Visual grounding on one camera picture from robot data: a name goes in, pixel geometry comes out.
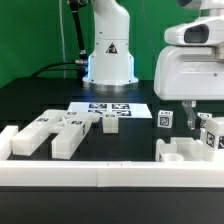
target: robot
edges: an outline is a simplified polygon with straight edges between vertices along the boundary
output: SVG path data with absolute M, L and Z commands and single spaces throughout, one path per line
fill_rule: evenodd
M 88 73 L 83 78 L 83 86 L 115 92 L 136 88 L 138 79 L 134 77 L 134 58 L 129 52 L 127 10 L 115 0 L 69 0 L 73 16 L 87 4 L 91 4 L 94 11 L 95 45 L 88 57 Z M 84 49 L 80 52 L 80 58 L 84 55 L 85 59 Z
M 195 21 L 165 32 L 166 47 L 158 58 L 154 90 L 163 100 L 182 100 L 190 109 L 196 100 L 224 99 L 224 0 L 177 0 L 200 10 Z

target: black table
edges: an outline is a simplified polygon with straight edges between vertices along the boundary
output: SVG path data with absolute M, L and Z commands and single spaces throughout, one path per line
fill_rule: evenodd
M 70 102 L 146 103 L 152 119 L 120 119 L 119 134 L 105 135 L 94 125 L 73 161 L 154 161 L 158 138 L 199 138 L 190 131 L 180 102 L 164 102 L 153 82 L 139 89 L 103 93 L 80 88 L 75 79 L 19 78 L 0 90 L 0 129 L 24 128 L 47 109 L 66 110 Z M 174 111 L 172 129 L 157 128 L 159 110 Z M 200 112 L 223 116 L 223 102 L 200 102 Z M 10 160 L 51 160 L 51 136 L 31 157 Z M 203 223 L 224 222 L 223 189 L 205 188 L 55 188 L 1 187 L 0 223 Z

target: green backdrop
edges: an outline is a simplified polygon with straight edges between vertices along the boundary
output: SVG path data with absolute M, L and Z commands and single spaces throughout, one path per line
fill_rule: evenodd
M 143 20 L 141 0 L 117 0 L 130 13 L 130 52 L 135 73 L 141 80 L 154 78 L 155 64 Z M 166 28 L 197 17 L 198 12 L 180 8 L 176 0 L 143 0 L 156 57 L 166 46 Z M 93 12 L 89 5 L 80 10 L 86 48 L 93 50 Z M 74 24 L 67 1 L 63 1 L 66 59 L 78 58 Z M 62 61 L 58 0 L 1 0 L 0 86 L 17 77 L 26 77 L 39 68 Z

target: cable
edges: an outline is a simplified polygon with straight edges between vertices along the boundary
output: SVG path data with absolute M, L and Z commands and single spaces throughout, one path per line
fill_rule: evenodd
M 63 61 L 66 61 L 65 52 L 65 34 L 64 34 L 64 23 L 63 23 L 63 7 L 62 0 L 59 0 L 59 19 L 60 19 L 60 30 L 61 30 L 61 42 L 62 42 L 62 57 Z
M 46 65 L 43 68 L 39 69 L 38 71 L 34 72 L 32 75 L 30 75 L 31 78 L 37 77 L 41 72 L 46 71 L 49 68 L 56 67 L 56 66 L 61 66 L 61 65 L 72 65 L 75 64 L 74 61 L 68 61 L 68 62 L 58 62 L 50 65 Z
M 151 51 L 152 51 L 153 62 L 156 65 L 156 53 L 155 53 L 155 48 L 154 48 L 153 42 L 152 42 L 152 36 L 151 36 L 149 24 L 148 24 L 148 21 L 147 21 L 144 0 L 139 0 L 139 1 L 140 1 L 141 8 L 142 8 L 143 21 L 144 21 L 144 24 L 145 24 L 145 27 L 146 27 L 146 31 L 147 31 L 147 35 L 148 35 L 148 39 L 149 39 L 149 46 L 150 46 Z

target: white foam block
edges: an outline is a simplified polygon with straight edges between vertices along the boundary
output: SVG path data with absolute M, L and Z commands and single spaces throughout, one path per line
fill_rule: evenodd
M 0 134 L 0 160 L 7 160 L 12 152 L 11 139 L 18 133 L 18 126 L 6 126 Z
M 98 121 L 98 114 L 77 113 L 52 141 L 52 158 L 70 159 L 88 133 L 92 122 Z
M 118 133 L 118 117 L 116 112 L 103 112 L 103 133 Z
M 13 154 L 30 156 L 50 135 L 48 126 L 58 122 L 63 110 L 47 110 L 12 139 Z

